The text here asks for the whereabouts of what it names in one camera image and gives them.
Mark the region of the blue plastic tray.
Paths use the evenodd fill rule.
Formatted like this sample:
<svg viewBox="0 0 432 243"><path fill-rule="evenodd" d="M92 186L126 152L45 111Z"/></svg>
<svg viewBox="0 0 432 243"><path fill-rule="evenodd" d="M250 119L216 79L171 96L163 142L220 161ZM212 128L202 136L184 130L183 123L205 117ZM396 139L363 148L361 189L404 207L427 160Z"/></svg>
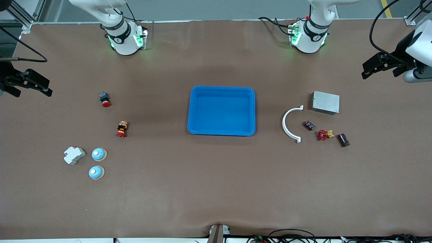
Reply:
<svg viewBox="0 0 432 243"><path fill-rule="evenodd" d="M256 96L250 87L195 86L190 92L190 134L252 136Z"/></svg>

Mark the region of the grey metal power supply box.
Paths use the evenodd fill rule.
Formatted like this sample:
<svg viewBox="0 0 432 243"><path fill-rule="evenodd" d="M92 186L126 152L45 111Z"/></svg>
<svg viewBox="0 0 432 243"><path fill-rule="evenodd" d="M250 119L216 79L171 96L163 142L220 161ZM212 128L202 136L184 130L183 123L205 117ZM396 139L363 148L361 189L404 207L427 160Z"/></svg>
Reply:
<svg viewBox="0 0 432 243"><path fill-rule="evenodd" d="M312 111L327 115L338 114L340 112L340 96L314 91L312 94Z"/></svg>

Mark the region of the white circuit breaker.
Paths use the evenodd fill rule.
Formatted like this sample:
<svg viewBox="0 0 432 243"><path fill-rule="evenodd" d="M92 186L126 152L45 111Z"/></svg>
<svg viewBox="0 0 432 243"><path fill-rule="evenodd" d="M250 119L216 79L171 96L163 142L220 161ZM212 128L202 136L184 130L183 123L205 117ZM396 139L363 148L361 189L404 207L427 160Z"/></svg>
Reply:
<svg viewBox="0 0 432 243"><path fill-rule="evenodd" d="M85 157L85 151L79 147L70 146L64 151L64 161L69 165L75 165L81 158Z"/></svg>

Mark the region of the white curved pipe clamp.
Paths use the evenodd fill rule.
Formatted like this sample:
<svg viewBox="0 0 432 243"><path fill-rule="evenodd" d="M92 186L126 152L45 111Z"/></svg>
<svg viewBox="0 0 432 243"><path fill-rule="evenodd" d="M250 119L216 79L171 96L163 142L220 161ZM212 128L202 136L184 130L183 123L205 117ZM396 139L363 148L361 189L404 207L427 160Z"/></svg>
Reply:
<svg viewBox="0 0 432 243"><path fill-rule="evenodd" d="M303 110L304 110L304 106L301 105L301 106L299 106L299 107L295 107L295 108L292 108L292 109L288 110L288 111L283 115L283 117L282 117L282 129L283 129L283 131L285 132L286 135L288 135L290 138L292 138L293 140L295 140L297 144L301 143L301 137L300 137L300 136L297 136L297 135L295 135L295 134L293 134L293 133L288 129L288 127L287 127L287 116L288 116L290 113L294 112L294 111L303 111Z"/></svg>

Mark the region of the aluminium frame post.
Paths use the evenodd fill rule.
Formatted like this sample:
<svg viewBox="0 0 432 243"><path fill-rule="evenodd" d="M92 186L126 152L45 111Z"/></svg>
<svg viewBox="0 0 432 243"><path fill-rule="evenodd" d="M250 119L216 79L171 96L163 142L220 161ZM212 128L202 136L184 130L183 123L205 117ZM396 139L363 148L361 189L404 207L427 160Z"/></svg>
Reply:
<svg viewBox="0 0 432 243"><path fill-rule="evenodd" d="M12 0L11 5L0 12L0 23L22 26L24 33L29 33L33 24L39 22L47 0Z"/></svg>
<svg viewBox="0 0 432 243"><path fill-rule="evenodd" d="M415 9L407 16L404 16L408 26L415 26L427 14L432 13L432 0L414 0L414 2L417 4Z"/></svg>

